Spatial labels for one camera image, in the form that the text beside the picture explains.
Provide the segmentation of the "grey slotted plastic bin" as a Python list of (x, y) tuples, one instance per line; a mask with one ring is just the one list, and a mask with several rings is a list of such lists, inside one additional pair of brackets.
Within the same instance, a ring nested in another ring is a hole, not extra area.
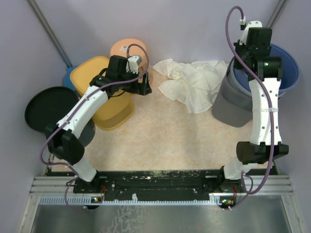
[(252, 120), (252, 98), (231, 86), (233, 60), (227, 68), (219, 92), (212, 107), (212, 115), (218, 121), (240, 128)]

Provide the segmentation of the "dark blue cylindrical bin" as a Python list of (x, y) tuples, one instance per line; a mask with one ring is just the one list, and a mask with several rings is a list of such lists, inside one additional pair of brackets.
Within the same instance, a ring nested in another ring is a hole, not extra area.
[(28, 103), (24, 115), (25, 122), (31, 129), (44, 134), (46, 126), (55, 126), (78, 101), (78, 95), (67, 87), (45, 89)]

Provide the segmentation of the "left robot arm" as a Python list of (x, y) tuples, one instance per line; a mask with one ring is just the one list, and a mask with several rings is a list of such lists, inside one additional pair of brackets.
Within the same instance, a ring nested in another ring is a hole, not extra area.
[(113, 55), (109, 59), (108, 67), (91, 80), (75, 106), (56, 124), (46, 127), (45, 146), (49, 152), (65, 161), (75, 175), (84, 180), (85, 189), (92, 193), (100, 189), (101, 180), (95, 177), (97, 170), (84, 156), (85, 147), (79, 137), (96, 111), (117, 91), (139, 95), (152, 92), (148, 72), (138, 71), (141, 61), (139, 55)]

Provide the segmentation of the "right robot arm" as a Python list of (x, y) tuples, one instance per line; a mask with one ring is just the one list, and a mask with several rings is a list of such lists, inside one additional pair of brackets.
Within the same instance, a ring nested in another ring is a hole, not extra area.
[(252, 97), (253, 128), (249, 141), (238, 142), (237, 157), (222, 168), (218, 188), (228, 192), (234, 182), (243, 180), (254, 166), (267, 163), (267, 170), (259, 188), (262, 188), (275, 159), (289, 153), (283, 144), (278, 127), (278, 98), (283, 77), (281, 57), (271, 55), (272, 29), (248, 25), (244, 39), (234, 43), (235, 69), (247, 73)]

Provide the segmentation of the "blue plastic bucket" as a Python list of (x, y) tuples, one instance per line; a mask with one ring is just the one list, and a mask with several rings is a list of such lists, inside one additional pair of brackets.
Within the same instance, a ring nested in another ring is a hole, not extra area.
[[(279, 88), (278, 96), (282, 97), (286, 91), (294, 88), (299, 80), (299, 67), (296, 60), (282, 47), (272, 44), (271, 56), (279, 56), (283, 64), (283, 77)], [(227, 72), (227, 80), (231, 86), (237, 91), (251, 96), (251, 90), (248, 84), (248, 76), (243, 70), (234, 68), (233, 58), (230, 62), (230, 68)]]

